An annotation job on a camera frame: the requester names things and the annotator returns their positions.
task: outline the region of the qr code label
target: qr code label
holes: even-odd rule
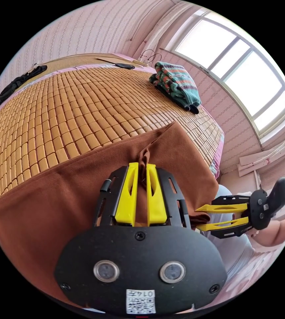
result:
[[[126,290],[126,312],[128,314],[156,313],[154,290]]]

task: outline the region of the brown towel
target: brown towel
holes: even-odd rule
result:
[[[209,216],[195,210],[216,196],[218,183],[183,128],[170,125],[99,148],[52,167],[0,197],[0,246],[17,270],[41,291],[72,304],[53,272],[64,246],[89,229],[100,187],[130,162],[147,162],[175,176],[194,223]],[[139,188],[137,222],[146,221],[146,195]]]

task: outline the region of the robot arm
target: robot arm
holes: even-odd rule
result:
[[[130,163],[105,180],[93,227],[67,243],[56,264],[56,282],[74,304],[120,317],[160,317],[192,305],[202,308],[226,282],[221,256],[210,240],[191,229],[174,177],[152,164],[146,167],[148,225],[135,227],[138,167]],[[284,183],[276,184],[276,193],[285,191]],[[241,212],[241,218],[228,222],[230,226],[198,228],[225,238],[226,233],[240,236],[250,227],[267,227],[285,202],[271,194],[260,190],[250,197],[219,197],[199,211]]]
[[[211,214],[240,213],[241,217],[231,221],[197,226],[201,231],[210,231],[217,238],[241,236],[248,230],[267,228],[271,218],[285,205],[285,178],[280,178],[269,196],[263,189],[251,196],[220,196],[197,209]]]

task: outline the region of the bed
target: bed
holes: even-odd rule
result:
[[[59,163],[173,120],[218,177],[223,131],[202,106],[197,115],[186,112],[156,90],[148,81],[153,68],[116,54],[44,64],[46,72],[0,106],[0,196]]]

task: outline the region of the electrical cable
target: electrical cable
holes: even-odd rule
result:
[[[145,51],[141,54],[140,58],[142,58],[142,57],[143,57],[143,54],[144,54],[146,51],[148,51],[148,50],[150,50],[150,51],[152,51],[154,54],[156,54],[156,52],[155,52],[153,49],[147,49],[147,50],[145,50]]]
[[[149,61],[149,59],[150,59],[151,57],[154,57],[154,58],[153,58],[151,61],[149,61],[149,62],[152,62],[153,60],[155,60],[157,54],[160,54],[160,61],[161,61],[161,60],[162,60],[162,55],[161,55],[161,53],[155,53],[154,55],[150,56],[150,57],[148,58],[148,61]]]

